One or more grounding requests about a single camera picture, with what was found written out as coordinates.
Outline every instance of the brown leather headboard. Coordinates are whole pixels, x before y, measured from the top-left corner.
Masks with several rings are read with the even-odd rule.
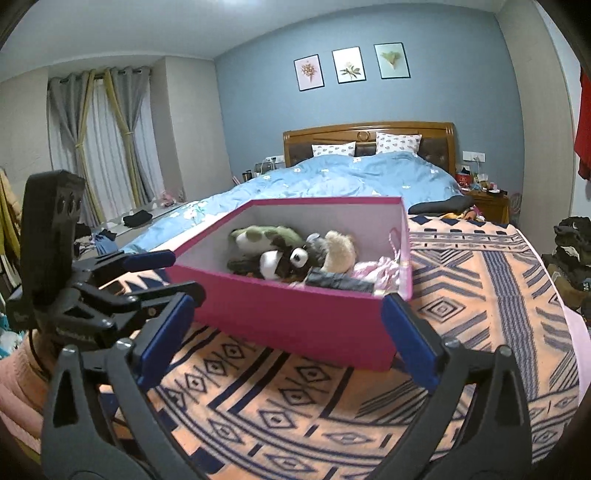
[[[375,154],[375,134],[423,136],[418,155],[428,162],[456,173],[456,142],[451,122],[375,122],[306,128],[283,134],[285,166],[312,158],[312,145],[357,142],[356,157]]]

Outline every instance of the stuffed animal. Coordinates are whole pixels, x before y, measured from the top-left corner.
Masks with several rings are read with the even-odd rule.
[[[232,238],[244,255],[259,256],[265,252],[276,250],[271,244],[275,236],[280,236],[289,247],[298,248],[304,245],[302,238],[291,228],[285,226],[256,226],[239,228],[230,233]]]
[[[329,247],[326,239],[322,238],[319,233],[311,233],[308,235],[306,243],[304,244],[304,249],[308,254],[316,258],[316,263],[318,264],[312,265],[313,267],[322,267],[324,265],[326,255],[329,252]]]
[[[228,270],[238,275],[251,275],[265,280],[304,279],[315,263],[303,248],[292,248],[281,235],[271,239],[271,248],[255,257],[230,260]]]
[[[331,230],[324,237],[328,253],[322,270],[330,273],[347,273],[355,265],[357,253],[350,235]]]

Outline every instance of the pink box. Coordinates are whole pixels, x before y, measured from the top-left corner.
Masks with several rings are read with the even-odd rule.
[[[306,287],[241,277],[228,272],[240,257],[229,240],[234,229],[284,225],[303,238],[329,230],[351,234],[358,261],[392,257],[389,233],[400,235],[402,298],[412,296],[412,268],[406,210],[399,197],[339,197],[251,200],[176,250],[168,269],[172,282],[194,280],[207,299],[195,311],[199,323],[259,345],[341,366],[384,371],[396,348],[382,324],[381,299],[351,291]]]

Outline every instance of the panda plush toy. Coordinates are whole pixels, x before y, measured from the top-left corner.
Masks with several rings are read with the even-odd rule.
[[[274,249],[261,255],[230,260],[228,270],[237,275],[274,281],[303,281],[312,267],[321,267],[319,259],[312,251],[302,247],[287,245],[281,235],[271,238]]]

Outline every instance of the wall outlet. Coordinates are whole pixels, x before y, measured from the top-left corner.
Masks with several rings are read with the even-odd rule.
[[[480,152],[462,152],[462,155],[463,155],[464,161],[484,162],[484,160],[485,160],[484,153],[480,153]]]
[[[265,158],[265,161],[272,161],[273,163],[276,162],[283,162],[285,160],[285,156],[284,155],[275,155],[274,157],[267,157]]]

